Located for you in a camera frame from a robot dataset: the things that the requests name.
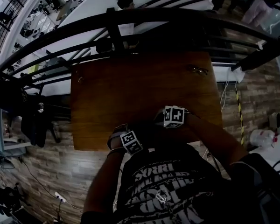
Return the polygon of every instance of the plastic container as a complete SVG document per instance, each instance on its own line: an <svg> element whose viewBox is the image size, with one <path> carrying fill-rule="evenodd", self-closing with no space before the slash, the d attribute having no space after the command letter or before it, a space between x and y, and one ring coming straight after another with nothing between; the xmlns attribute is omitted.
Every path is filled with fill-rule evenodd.
<svg viewBox="0 0 280 224"><path fill-rule="evenodd" d="M250 142L252 145L258 147L269 147L277 142L277 137L272 130L256 129L250 135Z"/></svg>

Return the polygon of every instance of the yellow and black striped tape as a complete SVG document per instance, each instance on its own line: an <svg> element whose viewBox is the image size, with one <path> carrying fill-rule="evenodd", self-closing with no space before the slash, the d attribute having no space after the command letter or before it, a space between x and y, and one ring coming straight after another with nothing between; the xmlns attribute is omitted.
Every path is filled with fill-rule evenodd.
<svg viewBox="0 0 280 224"><path fill-rule="evenodd" d="M241 121L241 135L242 135L242 139L241 139L241 145L244 144L244 125L243 125L243 114L242 114L242 107L241 107L241 103L239 101L239 96L238 96L238 90L237 87L235 87L235 94L237 96L237 101L238 101L238 112L239 112L239 117L240 117L240 121Z"/></svg>

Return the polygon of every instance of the black t-shirt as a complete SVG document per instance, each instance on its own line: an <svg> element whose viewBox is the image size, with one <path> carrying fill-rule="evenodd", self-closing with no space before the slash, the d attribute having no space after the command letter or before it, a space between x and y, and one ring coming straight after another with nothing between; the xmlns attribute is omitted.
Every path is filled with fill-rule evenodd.
<svg viewBox="0 0 280 224"><path fill-rule="evenodd" d="M280 175L258 154L229 181L189 145L143 152L125 164L117 210L86 212L88 223L280 223Z"/></svg>

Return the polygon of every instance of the power strip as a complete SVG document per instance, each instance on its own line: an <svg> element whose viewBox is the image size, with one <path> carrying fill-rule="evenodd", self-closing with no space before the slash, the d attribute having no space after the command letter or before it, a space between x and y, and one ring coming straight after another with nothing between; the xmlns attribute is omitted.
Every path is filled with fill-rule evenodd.
<svg viewBox="0 0 280 224"><path fill-rule="evenodd" d="M63 196L61 196L59 193L55 192L55 196L59 198L62 202L64 203L66 202L66 199Z"/></svg>

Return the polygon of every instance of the wooden table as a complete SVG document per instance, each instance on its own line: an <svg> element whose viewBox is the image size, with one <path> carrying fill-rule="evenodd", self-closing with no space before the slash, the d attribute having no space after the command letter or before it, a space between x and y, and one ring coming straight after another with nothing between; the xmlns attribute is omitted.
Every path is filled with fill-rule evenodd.
<svg viewBox="0 0 280 224"><path fill-rule="evenodd" d="M189 65L207 69L208 75L190 71ZM152 120L165 105L185 107L222 126L217 83L208 53L136 54L76 65L71 76L75 149L108 150L106 143L115 127ZM170 135L178 134L182 141L198 140L186 127L164 130Z"/></svg>

